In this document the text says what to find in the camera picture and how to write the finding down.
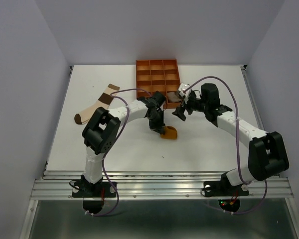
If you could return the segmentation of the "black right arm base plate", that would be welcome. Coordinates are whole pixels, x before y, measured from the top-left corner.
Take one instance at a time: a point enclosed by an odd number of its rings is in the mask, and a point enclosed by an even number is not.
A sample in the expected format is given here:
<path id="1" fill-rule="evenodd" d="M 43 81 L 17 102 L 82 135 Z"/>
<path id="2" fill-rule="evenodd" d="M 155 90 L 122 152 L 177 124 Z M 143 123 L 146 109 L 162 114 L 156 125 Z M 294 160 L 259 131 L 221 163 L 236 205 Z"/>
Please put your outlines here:
<path id="1" fill-rule="evenodd" d="M 243 189 L 242 184 L 232 186 L 231 184 L 222 184 L 221 181 L 204 181 L 200 194 L 204 197 L 232 197 L 232 196 L 249 196 L 249 190 Z"/>

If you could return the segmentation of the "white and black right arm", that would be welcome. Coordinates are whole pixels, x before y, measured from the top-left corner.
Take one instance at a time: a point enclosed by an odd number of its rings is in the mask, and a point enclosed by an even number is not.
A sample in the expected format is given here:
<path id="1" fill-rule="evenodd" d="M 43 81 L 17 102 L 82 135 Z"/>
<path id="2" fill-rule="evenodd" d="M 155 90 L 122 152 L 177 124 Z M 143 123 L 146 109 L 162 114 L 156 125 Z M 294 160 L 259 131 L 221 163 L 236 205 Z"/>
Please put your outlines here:
<path id="1" fill-rule="evenodd" d="M 222 193 L 231 194 L 239 185 L 264 181 L 289 169 L 283 137 L 278 132 L 267 132 L 239 119 L 231 108 L 220 103 L 217 93 L 197 98 L 195 92 L 177 91 L 175 96 L 181 99 L 173 112 L 175 116 L 186 120 L 185 112 L 203 112 L 209 122 L 234 136 L 237 145 L 243 144 L 248 149 L 247 163 L 238 162 L 235 169 L 221 176 Z"/>

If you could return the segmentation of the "orange compartment tray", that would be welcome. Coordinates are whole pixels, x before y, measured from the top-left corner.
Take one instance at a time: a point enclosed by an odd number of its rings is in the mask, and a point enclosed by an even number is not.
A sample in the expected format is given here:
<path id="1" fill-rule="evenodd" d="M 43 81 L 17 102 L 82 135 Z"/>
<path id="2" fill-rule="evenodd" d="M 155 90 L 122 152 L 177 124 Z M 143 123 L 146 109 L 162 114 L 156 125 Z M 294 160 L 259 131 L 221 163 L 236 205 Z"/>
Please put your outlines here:
<path id="1" fill-rule="evenodd" d="M 180 86 L 176 59 L 136 60 L 137 97 L 147 97 L 147 92 L 159 91 L 165 97 Z"/>

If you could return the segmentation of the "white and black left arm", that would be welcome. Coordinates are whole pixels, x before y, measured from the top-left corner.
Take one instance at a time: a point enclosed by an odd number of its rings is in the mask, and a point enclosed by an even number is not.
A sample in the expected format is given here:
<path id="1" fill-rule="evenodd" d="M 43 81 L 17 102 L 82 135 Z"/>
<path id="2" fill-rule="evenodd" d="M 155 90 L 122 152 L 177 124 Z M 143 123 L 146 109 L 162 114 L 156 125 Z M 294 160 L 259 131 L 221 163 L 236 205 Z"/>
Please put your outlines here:
<path id="1" fill-rule="evenodd" d="M 119 130 L 133 120 L 147 118 L 150 130 L 165 134 L 162 106 L 165 98 L 140 97 L 127 106 L 106 110 L 99 107 L 85 126 L 82 136 L 86 146 L 86 165 L 81 176 L 89 196 L 100 193 L 103 178 L 102 162 L 120 135 Z"/>

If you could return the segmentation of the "tan sock with red cuff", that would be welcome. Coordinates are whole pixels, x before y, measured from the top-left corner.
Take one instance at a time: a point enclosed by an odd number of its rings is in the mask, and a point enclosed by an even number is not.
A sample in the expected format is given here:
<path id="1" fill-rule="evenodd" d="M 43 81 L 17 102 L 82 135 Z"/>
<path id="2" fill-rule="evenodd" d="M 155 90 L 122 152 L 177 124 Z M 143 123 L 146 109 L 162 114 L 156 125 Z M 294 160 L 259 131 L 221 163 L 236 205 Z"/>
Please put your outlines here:
<path id="1" fill-rule="evenodd" d="M 182 97 L 178 92 L 167 92 L 167 101 L 169 103 L 178 103 L 182 101 Z"/>

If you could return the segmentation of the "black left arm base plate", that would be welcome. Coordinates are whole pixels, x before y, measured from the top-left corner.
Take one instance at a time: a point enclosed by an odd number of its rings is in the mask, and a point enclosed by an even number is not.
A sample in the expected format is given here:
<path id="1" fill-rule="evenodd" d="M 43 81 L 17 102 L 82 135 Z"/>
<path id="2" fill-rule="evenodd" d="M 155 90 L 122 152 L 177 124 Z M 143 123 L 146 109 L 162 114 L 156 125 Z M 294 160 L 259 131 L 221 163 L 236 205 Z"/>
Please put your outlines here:
<path id="1" fill-rule="evenodd" d="M 114 187 L 108 182 L 98 182 L 95 185 L 85 184 L 80 180 L 69 182 L 73 198 L 115 198 Z"/>

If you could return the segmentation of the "cream and brown striped sock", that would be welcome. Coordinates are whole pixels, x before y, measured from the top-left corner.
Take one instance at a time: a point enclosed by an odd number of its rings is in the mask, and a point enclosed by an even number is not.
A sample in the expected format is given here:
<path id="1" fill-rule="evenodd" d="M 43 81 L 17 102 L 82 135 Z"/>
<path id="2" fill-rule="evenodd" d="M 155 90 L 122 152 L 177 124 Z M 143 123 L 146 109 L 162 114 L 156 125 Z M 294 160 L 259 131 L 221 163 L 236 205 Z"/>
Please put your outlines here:
<path id="1" fill-rule="evenodd" d="M 95 110 L 99 107 L 108 109 L 109 105 L 114 99 L 110 94 L 118 91 L 119 89 L 120 87 L 109 84 L 94 104 L 80 111 L 74 116 L 75 123 L 78 125 L 86 124 L 92 117 Z"/>

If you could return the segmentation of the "mustard yellow sock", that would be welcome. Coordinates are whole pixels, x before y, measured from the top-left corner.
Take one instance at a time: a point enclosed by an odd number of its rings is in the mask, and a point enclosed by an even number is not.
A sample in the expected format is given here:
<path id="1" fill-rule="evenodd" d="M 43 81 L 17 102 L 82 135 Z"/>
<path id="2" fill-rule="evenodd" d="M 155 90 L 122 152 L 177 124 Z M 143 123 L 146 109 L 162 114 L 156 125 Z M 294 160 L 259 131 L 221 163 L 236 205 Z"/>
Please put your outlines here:
<path id="1" fill-rule="evenodd" d="M 164 126 L 163 133 L 160 134 L 160 137 L 163 139 L 177 140 L 178 133 L 176 128 L 172 126 Z"/>

